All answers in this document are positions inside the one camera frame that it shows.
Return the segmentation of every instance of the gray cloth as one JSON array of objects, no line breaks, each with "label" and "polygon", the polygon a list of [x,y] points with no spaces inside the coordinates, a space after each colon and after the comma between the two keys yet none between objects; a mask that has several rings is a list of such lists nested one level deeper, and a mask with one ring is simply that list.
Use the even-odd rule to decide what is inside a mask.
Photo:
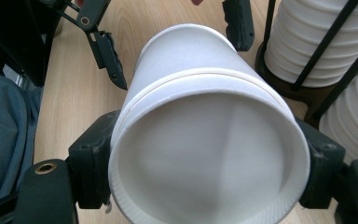
[{"label": "gray cloth", "polygon": [[23,91],[0,76],[0,198],[17,189],[34,157],[41,89]]}]

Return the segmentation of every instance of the wooden table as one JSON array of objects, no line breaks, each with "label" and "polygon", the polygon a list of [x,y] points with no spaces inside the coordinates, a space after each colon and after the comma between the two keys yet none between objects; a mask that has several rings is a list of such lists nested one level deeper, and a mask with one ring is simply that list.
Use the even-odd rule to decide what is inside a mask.
[{"label": "wooden table", "polygon": [[[268,0],[253,0],[255,42],[248,52],[240,53],[251,66],[260,45],[267,14]],[[144,44],[159,31],[192,22],[226,34],[222,1],[205,0],[199,7],[190,0],[112,0],[100,30],[109,31],[131,84],[133,69]],[[97,67],[87,38],[72,23],[62,20],[62,29],[54,39],[48,76],[43,93],[35,138],[34,162],[65,159],[67,148],[91,123],[107,112],[120,109],[126,92],[114,86],[105,70]],[[307,107],[287,100],[293,112],[303,117]],[[334,223],[337,203],[329,210],[309,210],[299,204],[282,223]],[[80,223],[129,223],[113,203],[112,212],[78,210]]]}]

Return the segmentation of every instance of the stack of white buckets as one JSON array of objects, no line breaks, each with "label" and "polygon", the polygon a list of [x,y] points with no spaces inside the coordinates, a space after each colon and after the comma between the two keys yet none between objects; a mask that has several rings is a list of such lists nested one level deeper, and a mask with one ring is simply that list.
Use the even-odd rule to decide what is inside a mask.
[{"label": "stack of white buckets", "polygon": [[[265,53],[268,69],[294,83],[348,0],[282,0]],[[304,82],[321,88],[339,82],[358,57],[358,6]],[[322,133],[347,149],[346,162],[358,159],[358,78],[329,108]]]},{"label": "stack of white buckets", "polygon": [[309,171],[289,107],[222,35],[183,24],[145,45],[109,161],[132,223],[277,223]]},{"label": "stack of white buckets", "polygon": [[[348,0],[283,0],[265,53],[268,69],[294,83]],[[358,57],[358,6],[344,23],[303,86],[339,82]]]}]

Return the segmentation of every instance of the blue fabric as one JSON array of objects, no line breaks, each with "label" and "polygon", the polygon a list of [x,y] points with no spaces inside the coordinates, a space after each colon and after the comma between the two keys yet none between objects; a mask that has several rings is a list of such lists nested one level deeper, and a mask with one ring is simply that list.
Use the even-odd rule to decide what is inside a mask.
[{"label": "blue fabric", "polygon": [[32,165],[41,89],[23,91],[0,76],[0,198],[16,190]]}]

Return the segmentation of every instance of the light wood surface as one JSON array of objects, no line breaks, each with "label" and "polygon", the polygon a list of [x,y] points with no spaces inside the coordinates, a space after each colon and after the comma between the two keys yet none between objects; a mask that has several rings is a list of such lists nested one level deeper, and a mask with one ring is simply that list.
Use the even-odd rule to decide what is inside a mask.
[{"label": "light wood surface", "polygon": [[[251,66],[264,34],[268,0],[253,0],[255,42],[240,53]],[[222,1],[205,0],[199,7],[190,0],[112,0],[100,30],[112,33],[129,84],[137,56],[144,44],[169,26],[192,22],[207,25],[226,35]],[[105,70],[97,67],[83,32],[62,21],[50,55],[40,118],[35,138],[34,162],[65,159],[67,148],[101,115],[120,109],[126,92],[115,87]],[[287,100],[303,118],[307,107]],[[109,214],[100,210],[78,210],[80,223],[129,223],[113,203]],[[297,205],[282,223],[334,223],[337,203],[329,210],[309,210]]]}]

